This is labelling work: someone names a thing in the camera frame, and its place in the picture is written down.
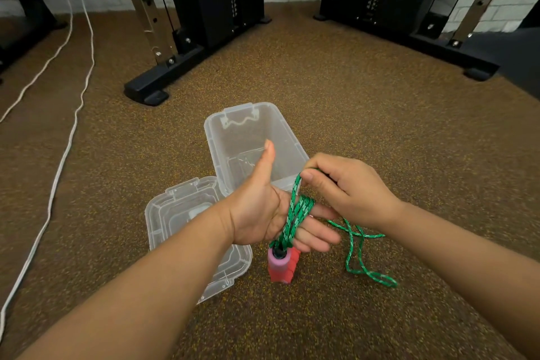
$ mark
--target person's right hand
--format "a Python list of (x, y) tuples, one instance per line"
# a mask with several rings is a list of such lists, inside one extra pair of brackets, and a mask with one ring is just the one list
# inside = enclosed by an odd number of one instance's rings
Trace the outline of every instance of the person's right hand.
[(319, 153), (300, 176), (303, 184), (314, 187), (342, 217), (359, 226), (384, 232), (404, 205), (377, 172), (358, 159)]

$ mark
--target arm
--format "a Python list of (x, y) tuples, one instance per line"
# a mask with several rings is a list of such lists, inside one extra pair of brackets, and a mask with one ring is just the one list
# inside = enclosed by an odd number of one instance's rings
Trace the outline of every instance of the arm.
[(407, 248), (516, 349), (529, 358), (537, 356), (540, 263), (400, 201), (372, 167), (357, 159), (317, 154), (306, 168), (303, 181), (344, 218)]
[[(285, 224), (291, 196), (270, 184), (275, 151), (269, 141), (265, 148), (252, 176), (237, 191), (98, 290), (19, 359), (166, 358), (231, 244), (269, 241)], [(312, 213), (336, 217), (320, 204)], [(340, 240), (312, 217), (297, 234), (295, 244), (304, 251), (326, 251), (329, 243)]]

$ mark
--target white cord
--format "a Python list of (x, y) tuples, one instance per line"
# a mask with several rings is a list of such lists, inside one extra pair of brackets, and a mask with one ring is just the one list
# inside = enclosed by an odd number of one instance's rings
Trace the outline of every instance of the white cord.
[(66, 37), (66, 40), (58, 47), (58, 49), (56, 50), (56, 53), (54, 56), (52, 56), (50, 59), (48, 59), (46, 62), (45, 62), (45, 65), (43, 66), (43, 68), (39, 71), (38, 74), (36, 74), (34, 76), (34, 78), (32, 79), (32, 81), (30, 83), (28, 83), (27, 85), (25, 85), (23, 87), (23, 89), (21, 90), (21, 93), (19, 94), (19, 97), (17, 98), (17, 100), (15, 100), (15, 102), (13, 104), (11, 104), (8, 109), (5, 111), (4, 115), (2, 116), (2, 118), (0, 118), (0, 122), (4, 121), (5, 118), (8, 116), (8, 114), (10, 113), (11, 110), (13, 110), (13, 108), (20, 103), (20, 101), (23, 99), (23, 96), (24, 96), (24, 93), (26, 92), (26, 90), (28, 90), (32, 84), (34, 84), (36, 82), (36, 80), (39, 78), (39, 76), (41, 76), (43, 74), (43, 72), (47, 69), (47, 67), (49, 66), (49, 63), (51, 61), (53, 61), (57, 56), (58, 54), (62, 51), (62, 49), (64, 48), (64, 46), (69, 42), (69, 39), (71, 38), (71, 32), (73, 30), (73, 9), (71, 8), (71, 2), (70, 0), (67, 0), (67, 3), (69, 4), (69, 32), (67, 33), (67, 37)]
[[(70, 0), (67, 0), (67, 2), (69, 4), (70, 14), (71, 14), (71, 21), (70, 21), (70, 35), (71, 35), (71, 22), (73, 20), (73, 9), (71, 7)], [(37, 235), (37, 238), (36, 238), (36, 240), (34, 241), (34, 243), (32, 245), (32, 249), (30, 249), (30, 254), (28, 254), (28, 258), (26, 259), (26, 262), (24, 262), (23, 269), (21, 270), (21, 273), (19, 273), (19, 276), (17, 277), (17, 280), (15, 281), (15, 284), (13, 285), (13, 288), (11, 289), (11, 292), (9, 293), (8, 298), (6, 299), (6, 301), (5, 301), (5, 303), (4, 303), (3, 307), (2, 307), (2, 311), (0, 312), (0, 343), (2, 343), (2, 337), (4, 336), (5, 314), (6, 314), (6, 310), (8, 308), (8, 305), (11, 302), (11, 299), (13, 298), (13, 296), (15, 295), (15, 292), (17, 292), (17, 289), (19, 288), (19, 286), (21, 284), (21, 281), (23, 280), (24, 275), (26, 274), (26, 271), (29, 268), (30, 263), (32, 262), (32, 259), (33, 259), (34, 255), (36, 254), (36, 250), (37, 250), (37, 246), (39, 245), (39, 241), (41, 241), (41, 238), (42, 238), (42, 236), (43, 236), (45, 230), (47, 229), (47, 226), (49, 225), (49, 222), (51, 220), (52, 202), (55, 199), (56, 187), (58, 186), (58, 181), (60, 179), (62, 169), (64, 168), (64, 163), (66, 161), (66, 158), (68, 157), (68, 154), (70, 152), (71, 144), (73, 142), (73, 136), (75, 134), (75, 130), (77, 129), (77, 122), (78, 122), (77, 114), (84, 106), (83, 95), (84, 95), (85, 91), (88, 89), (88, 83), (89, 83), (89, 80), (90, 80), (90, 76), (92, 75), (92, 70), (94, 69), (94, 66), (96, 65), (96, 62), (94, 60), (94, 30), (92, 29), (92, 25), (90, 23), (90, 18), (88, 17), (88, 12), (86, 11), (86, 5), (84, 4), (84, 0), (81, 0), (81, 2), (83, 3), (84, 14), (86, 16), (86, 21), (88, 22), (88, 27), (90, 28), (90, 48), (91, 48), (91, 52), (92, 52), (92, 65), (90, 67), (90, 70), (88, 71), (88, 74), (86, 74), (86, 79), (85, 79), (85, 82), (84, 82), (84, 88), (80, 93), (80, 104), (79, 104), (79, 107), (77, 107), (77, 109), (75, 110), (75, 121), (73, 123), (73, 127), (71, 127), (71, 132), (69, 134), (69, 139), (67, 141), (67, 146), (66, 146), (66, 149), (64, 151), (64, 154), (62, 155), (62, 159), (60, 160), (60, 164), (58, 165), (58, 170), (56, 171), (55, 179), (52, 182), (51, 194), (49, 196), (49, 204), (47, 206), (47, 219), (46, 219), (45, 223), (43, 224), (43, 227), (39, 231), (39, 234)]]

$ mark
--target plastic container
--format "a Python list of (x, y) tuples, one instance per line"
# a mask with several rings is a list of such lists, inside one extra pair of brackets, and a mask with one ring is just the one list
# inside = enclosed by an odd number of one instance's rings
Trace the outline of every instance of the plastic container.
[(308, 156), (271, 103), (247, 103), (226, 108), (204, 123), (215, 174), (223, 195), (230, 195), (251, 174), (261, 157), (265, 140), (274, 142), (276, 158), (272, 184), (291, 191)]
[[(191, 179), (156, 196), (145, 210), (150, 250), (223, 198), (215, 176)], [(246, 273), (252, 257), (251, 246), (231, 246), (198, 303), (233, 286), (234, 280)]]

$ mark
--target clear plastic bin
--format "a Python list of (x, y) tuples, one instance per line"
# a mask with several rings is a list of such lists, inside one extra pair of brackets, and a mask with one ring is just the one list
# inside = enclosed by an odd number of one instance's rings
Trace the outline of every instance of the clear plastic bin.
[[(150, 250), (223, 198), (215, 176), (191, 179), (156, 196), (145, 210)], [(198, 303), (233, 286), (234, 280), (246, 273), (252, 257), (251, 246), (231, 246)]]
[(219, 188), (225, 196), (251, 174), (267, 138), (276, 150), (274, 186), (291, 191), (294, 179), (308, 160), (278, 107), (271, 103), (226, 108), (206, 118), (204, 129)]

